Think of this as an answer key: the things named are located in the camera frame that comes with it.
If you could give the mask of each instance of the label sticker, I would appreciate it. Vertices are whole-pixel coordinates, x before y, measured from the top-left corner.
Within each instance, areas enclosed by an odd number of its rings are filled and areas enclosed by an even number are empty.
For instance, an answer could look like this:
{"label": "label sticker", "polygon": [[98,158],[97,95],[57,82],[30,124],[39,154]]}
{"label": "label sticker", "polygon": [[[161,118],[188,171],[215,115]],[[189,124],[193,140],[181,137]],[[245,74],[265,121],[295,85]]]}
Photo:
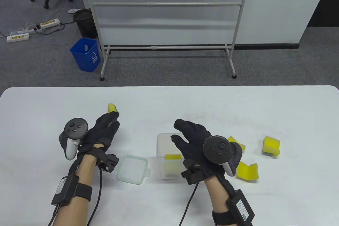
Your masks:
{"label": "label sticker", "polygon": [[244,206],[244,203],[242,203],[241,200],[238,201],[237,208],[238,208],[242,218],[244,219],[244,221],[246,221],[247,218],[249,217],[249,214],[248,214],[248,212],[247,212],[247,210],[246,210],[246,208]]}
{"label": "label sticker", "polygon": [[92,54],[92,60],[93,60],[93,64],[98,60],[98,56],[96,53],[93,52]]}
{"label": "label sticker", "polygon": [[55,194],[61,193],[61,190],[63,189],[63,186],[64,186],[64,184],[65,184],[65,182],[66,182],[66,179],[67,179],[67,178],[61,179],[61,181],[60,181],[60,183],[59,183],[59,186],[58,186],[57,191],[55,192]]}

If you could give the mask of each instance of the yellow sponge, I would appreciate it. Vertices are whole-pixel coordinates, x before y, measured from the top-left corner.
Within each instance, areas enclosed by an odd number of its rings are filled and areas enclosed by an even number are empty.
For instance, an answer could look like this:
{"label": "yellow sponge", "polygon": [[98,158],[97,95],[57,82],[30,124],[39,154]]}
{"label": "yellow sponge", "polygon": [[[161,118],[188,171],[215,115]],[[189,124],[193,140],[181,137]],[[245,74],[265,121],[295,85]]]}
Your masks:
{"label": "yellow sponge", "polygon": [[165,155],[166,160],[180,160],[182,159],[181,154],[166,154]]}
{"label": "yellow sponge", "polygon": [[258,174],[258,164],[254,163],[251,165],[246,165],[240,162],[237,167],[237,178],[244,179],[247,181],[254,181],[259,179]]}
{"label": "yellow sponge", "polygon": [[228,138],[228,140],[229,140],[229,142],[235,142],[235,143],[238,143],[238,144],[241,146],[241,150],[242,150],[242,151],[245,151],[246,146],[243,145],[243,144],[241,144],[241,143],[239,143],[238,141],[236,141],[232,136],[230,136],[230,137]]}
{"label": "yellow sponge", "polygon": [[264,139],[264,143],[262,146],[262,150],[265,153],[271,153],[274,156],[278,156],[280,154],[280,140],[271,138],[266,136]]}
{"label": "yellow sponge", "polygon": [[111,112],[118,112],[118,111],[117,111],[117,108],[115,107],[115,104],[109,103],[109,104],[108,104],[107,112],[108,112],[108,113],[111,113]]}

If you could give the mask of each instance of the black glove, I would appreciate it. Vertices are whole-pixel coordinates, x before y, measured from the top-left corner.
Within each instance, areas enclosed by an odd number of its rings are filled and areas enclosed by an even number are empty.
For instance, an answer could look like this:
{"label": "black glove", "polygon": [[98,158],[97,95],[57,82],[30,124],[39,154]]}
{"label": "black glove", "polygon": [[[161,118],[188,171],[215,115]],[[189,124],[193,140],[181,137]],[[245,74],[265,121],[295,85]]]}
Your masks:
{"label": "black glove", "polygon": [[78,146],[77,159],[73,162],[69,169],[69,174],[74,173],[80,165],[82,158],[88,154],[95,144],[103,144],[104,147],[99,148],[104,152],[110,147],[112,139],[119,129],[120,123],[117,121],[118,112],[111,112],[102,115],[97,119],[94,127],[88,130],[86,136],[80,140]]}
{"label": "black glove", "polygon": [[202,125],[178,119],[174,128],[181,131],[188,143],[180,136],[172,135],[172,141],[184,156],[184,166],[187,171],[181,173],[189,185],[196,184],[202,180],[217,174],[225,174],[224,168],[210,162],[204,155],[202,146],[211,137],[211,133]]}

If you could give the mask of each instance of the gray carpet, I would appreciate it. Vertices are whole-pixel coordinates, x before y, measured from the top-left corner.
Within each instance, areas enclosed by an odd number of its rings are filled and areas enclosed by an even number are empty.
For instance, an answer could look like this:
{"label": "gray carpet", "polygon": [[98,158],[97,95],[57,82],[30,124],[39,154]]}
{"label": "gray carpet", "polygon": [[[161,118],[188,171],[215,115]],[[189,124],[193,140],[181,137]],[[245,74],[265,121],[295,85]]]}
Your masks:
{"label": "gray carpet", "polygon": [[[70,8],[82,0],[0,0],[3,34],[59,18],[69,22]],[[27,41],[7,43],[0,37],[0,94],[9,87],[30,86],[210,86],[210,85],[333,85],[339,87],[339,28],[308,28],[298,50],[236,51],[238,78],[230,78],[221,51],[117,52],[106,80],[81,72],[69,49],[80,38],[76,24],[48,36],[32,34]]]}

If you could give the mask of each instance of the hand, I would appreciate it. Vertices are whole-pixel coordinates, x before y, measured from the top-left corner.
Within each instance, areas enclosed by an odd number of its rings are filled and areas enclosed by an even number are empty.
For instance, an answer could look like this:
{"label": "hand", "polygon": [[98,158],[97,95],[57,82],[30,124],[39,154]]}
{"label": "hand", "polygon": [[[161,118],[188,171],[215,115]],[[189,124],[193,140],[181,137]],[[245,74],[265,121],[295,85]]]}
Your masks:
{"label": "hand", "polygon": [[80,140],[78,155],[89,152],[95,144],[102,144],[104,152],[110,147],[112,139],[119,129],[118,112],[111,112],[99,117],[92,129]]}
{"label": "hand", "polygon": [[[188,140],[187,143],[178,135],[172,135],[171,137],[172,141],[181,151],[186,160],[186,163],[184,161],[184,164],[186,164],[185,166],[189,167],[189,163],[187,162],[195,162],[189,169],[190,173],[193,175],[198,171],[202,172],[203,179],[200,179],[199,177],[198,181],[210,178],[216,174],[225,174],[222,166],[210,162],[204,155],[202,146],[207,138],[212,136],[204,126],[178,119],[174,123],[174,128],[181,131],[184,137]],[[191,179],[191,184],[194,184],[194,178],[192,177]]]}

